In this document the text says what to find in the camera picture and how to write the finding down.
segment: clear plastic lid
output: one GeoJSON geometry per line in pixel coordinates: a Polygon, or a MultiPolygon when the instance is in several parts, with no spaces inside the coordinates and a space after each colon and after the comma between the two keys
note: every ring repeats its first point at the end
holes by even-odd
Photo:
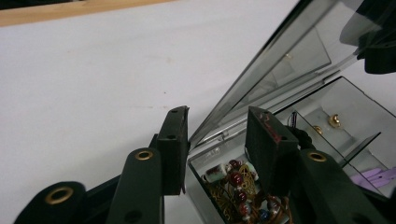
{"type": "Polygon", "coordinates": [[[191,149],[244,119],[249,105],[275,112],[358,59],[383,72],[385,59],[373,55],[396,46],[395,8],[393,0],[299,2],[191,137],[191,149]]]}

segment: white table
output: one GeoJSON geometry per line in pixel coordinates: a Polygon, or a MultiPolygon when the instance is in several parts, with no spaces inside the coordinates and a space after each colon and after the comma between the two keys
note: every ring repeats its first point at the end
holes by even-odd
{"type": "MultiPolygon", "coordinates": [[[[173,107],[191,108],[192,134],[294,4],[176,1],[1,28],[0,223],[51,184],[118,175],[173,107]]],[[[396,114],[394,75],[345,74],[396,114]]],[[[201,223],[186,196],[165,211],[201,223]]]]}

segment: brass grommet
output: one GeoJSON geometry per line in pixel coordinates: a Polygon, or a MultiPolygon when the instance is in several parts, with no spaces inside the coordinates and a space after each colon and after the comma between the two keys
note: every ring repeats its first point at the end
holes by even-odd
{"type": "Polygon", "coordinates": [[[151,151],[141,151],[141,152],[137,153],[136,155],[134,155],[134,157],[140,161],[149,160],[153,156],[154,156],[154,154],[151,151]]]}
{"type": "Polygon", "coordinates": [[[328,121],[329,121],[329,124],[332,125],[332,127],[334,127],[334,128],[341,127],[341,122],[338,119],[338,115],[337,114],[334,114],[334,115],[330,116],[328,121]]]}
{"type": "Polygon", "coordinates": [[[321,128],[318,125],[314,125],[314,126],[312,126],[312,128],[314,128],[315,131],[317,131],[317,133],[319,133],[320,135],[323,135],[323,131],[321,130],[321,128]]]}
{"type": "Polygon", "coordinates": [[[73,195],[73,189],[67,186],[59,187],[53,189],[49,194],[47,194],[45,201],[48,204],[54,205],[57,203],[63,203],[73,195]],[[62,196],[56,197],[56,193],[62,193],[62,196]]]}
{"type": "Polygon", "coordinates": [[[308,153],[308,158],[313,161],[326,161],[327,158],[318,152],[310,152],[308,153]]]}

